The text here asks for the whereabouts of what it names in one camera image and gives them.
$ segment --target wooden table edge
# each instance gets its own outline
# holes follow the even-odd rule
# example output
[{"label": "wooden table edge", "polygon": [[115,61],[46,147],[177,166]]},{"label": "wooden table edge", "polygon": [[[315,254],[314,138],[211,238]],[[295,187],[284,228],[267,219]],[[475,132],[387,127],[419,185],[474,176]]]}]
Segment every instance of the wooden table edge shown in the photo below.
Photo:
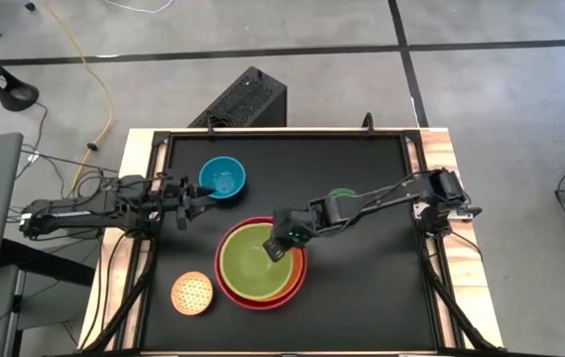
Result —
[{"label": "wooden table edge", "polygon": [[[229,133],[272,133],[272,132],[364,132],[367,128],[216,128],[216,132],[229,132]],[[459,172],[456,163],[456,158],[454,155],[454,149],[452,147],[452,141],[450,139],[450,134],[447,128],[376,128],[376,131],[419,131],[422,145],[423,154],[429,169],[435,168],[446,168],[451,171]],[[146,176],[148,173],[149,163],[151,159],[151,152],[153,149],[153,138],[156,132],[175,132],[175,133],[204,133],[207,132],[205,128],[143,128],[143,129],[131,129],[126,141],[126,146],[124,149],[124,154],[122,158],[122,164],[120,166],[119,176],[126,175],[141,175]],[[166,145],[161,147],[160,150],[165,150]],[[408,153],[410,155],[411,163],[416,170],[418,167],[418,162],[416,161],[416,155],[410,149],[409,145]],[[163,166],[163,161],[156,163],[155,173],[157,173]],[[464,237],[470,239],[475,244],[477,243],[476,236],[474,234],[474,228],[472,223],[461,223],[454,224],[453,229],[459,232]],[[109,284],[109,294],[108,294],[108,304],[104,308],[104,296],[105,296],[105,281],[106,281],[106,265],[109,258],[113,254],[113,248],[122,231],[115,228],[107,229],[104,235],[100,266],[101,269],[96,269],[95,278],[93,280],[93,286],[91,288],[91,294],[89,297],[89,302],[87,305],[86,315],[84,317],[84,322],[82,324],[82,331],[80,334],[80,339],[78,340],[78,348],[82,347],[82,341],[86,338],[86,334],[90,331],[87,338],[87,342],[84,346],[90,344],[101,331],[102,324],[106,324],[108,320],[115,313],[119,305],[121,304],[125,282],[127,280],[127,274],[129,271],[129,264],[131,262],[131,253],[133,241],[129,239],[124,239],[118,246],[118,251],[116,256],[113,258],[113,265],[111,270],[110,284]],[[138,265],[138,270],[136,272],[136,277],[139,277],[141,273],[143,263],[146,259],[147,254],[145,253],[148,249],[148,245],[142,247],[142,253],[140,253],[140,264]],[[445,240],[445,252],[448,257],[448,267],[450,270],[450,276],[453,283],[453,289],[455,294],[455,299],[459,305],[465,310],[466,314],[474,323],[474,325],[481,331],[483,336],[495,345],[502,346],[501,334],[499,331],[498,322],[496,319],[496,314],[494,311],[494,306],[492,304],[492,299],[490,295],[490,290],[487,284],[487,279],[485,276],[485,271],[483,264],[480,260],[478,254],[476,254],[470,247],[466,246],[465,243],[462,244],[460,240],[448,239]],[[99,303],[98,301],[98,274],[102,275],[102,294],[100,294]],[[451,334],[451,327],[449,323],[449,315],[447,308],[440,298],[437,297],[437,305],[439,308],[439,315],[442,323],[442,330],[444,334],[444,341],[447,347],[454,346],[454,340]],[[90,330],[93,317],[95,316],[96,308],[97,318],[95,326]],[[131,348],[133,347],[133,341],[135,339],[138,315],[140,313],[140,300],[135,303],[131,311],[129,312],[129,318],[125,326],[125,334],[123,347]],[[109,344],[109,349],[112,348],[113,341]]]}]

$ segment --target orange plate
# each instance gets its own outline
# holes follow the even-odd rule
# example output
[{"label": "orange plate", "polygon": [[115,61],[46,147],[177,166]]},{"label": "orange plate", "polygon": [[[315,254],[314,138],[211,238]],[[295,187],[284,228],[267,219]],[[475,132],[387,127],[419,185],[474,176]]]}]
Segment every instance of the orange plate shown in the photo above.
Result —
[{"label": "orange plate", "polygon": [[302,251],[298,248],[291,248],[291,261],[292,261],[292,268],[291,268],[291,277],[286,285],[279,291],[276,295],[269,298],[264,298],[259,301],[272,301],[277,298],[282,298],[287,295],[293,287],[295,287],[295,283],[298,282],[300,279],[300,275],[302,274],[302,267],[304,266],[304,257],[302,256]]},{"label": "orange plate", "polygon": [[199,272],[189,272],[180,276],[170,291],[174,308],[184,315],[204,312],[212,302],[212,283]]}]

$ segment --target green bowl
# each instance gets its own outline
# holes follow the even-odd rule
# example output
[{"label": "green bowl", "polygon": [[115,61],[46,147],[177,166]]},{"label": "green bowl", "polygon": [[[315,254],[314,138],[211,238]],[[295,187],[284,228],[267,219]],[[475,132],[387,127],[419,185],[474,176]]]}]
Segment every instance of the green bowl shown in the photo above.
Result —
[{"label": "green bowl", "polygon": [[263,248],[271,234],[271,223],[248,224],[232,232],[222,243],[221,276],[236,295],[256,301],[271,298],[291,278],[291,254],[274,263]]}]

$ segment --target black table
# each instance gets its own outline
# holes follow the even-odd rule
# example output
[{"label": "black table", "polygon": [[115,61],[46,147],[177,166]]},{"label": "black table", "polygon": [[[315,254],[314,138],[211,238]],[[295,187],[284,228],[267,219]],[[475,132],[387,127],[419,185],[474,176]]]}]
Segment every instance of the black table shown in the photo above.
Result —
[{"label": "black table", "polygon": [[203,315],[174,310],[170,288],[188,271],[214,281],[213,257],[236,222],[300,207],[338,187],[376,189],[408,174],[403,137],[396,135],[269,135],[217,137],[184,133],[169,138],[165,171],[198,177],[209,159],[227,155],[245,167],[242,200],[196,218],[176,231],[170,216],[158,243],[159,259],[143,319],[147,351],[395,351],[433,350],[432,296],[424,286],[411,207],[365,217],[308,247],[303,287],[272,311],[244,309],[215,289]]}]

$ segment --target concrete floor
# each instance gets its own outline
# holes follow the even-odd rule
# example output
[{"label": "concrete floor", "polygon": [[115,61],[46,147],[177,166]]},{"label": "concrete floor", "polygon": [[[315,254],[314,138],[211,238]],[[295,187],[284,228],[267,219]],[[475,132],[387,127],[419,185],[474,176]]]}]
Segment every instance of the concrete floor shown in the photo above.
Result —
[{"label": "concrete floor", "polygon": [[[126,3],[151,9],[162,1]],[[76,56],[36,4],[28,13],[0,3],[0,60]],[[397,43],[385,0],[175,0],[157,15],[99,0],[52,4],[90,56]],[[565,40],[565,1],[397,4],[410,44]],[[466,188],[485,209],[475,226],[506,347],[565,355],[565,217],[553,198],[565,173],[565,47],[410,55],[429,125],[450,128]],[[289,126],[358,126],[367,111],[381,126],[416,125],[399,53],[101,63],[93,68],[113,95],[116,123],[93,163],[117,169],[130,128],[189,124],[249,65],[288,85]],[[36,85],[50,108],[42,151],[81,159],[107,117],[98,84],[80,64],[8,69]],[[32,143],[41,115],[0,106],[0,133],[20,131]],[[75,168],[60,169],[69,185]],[[14,202],[58,192],[52,168],[38,162],[17,182]],[[21,239],[13,227],[7,236]],[[28,330],[22,355],[72,348],[56,324]]]}]

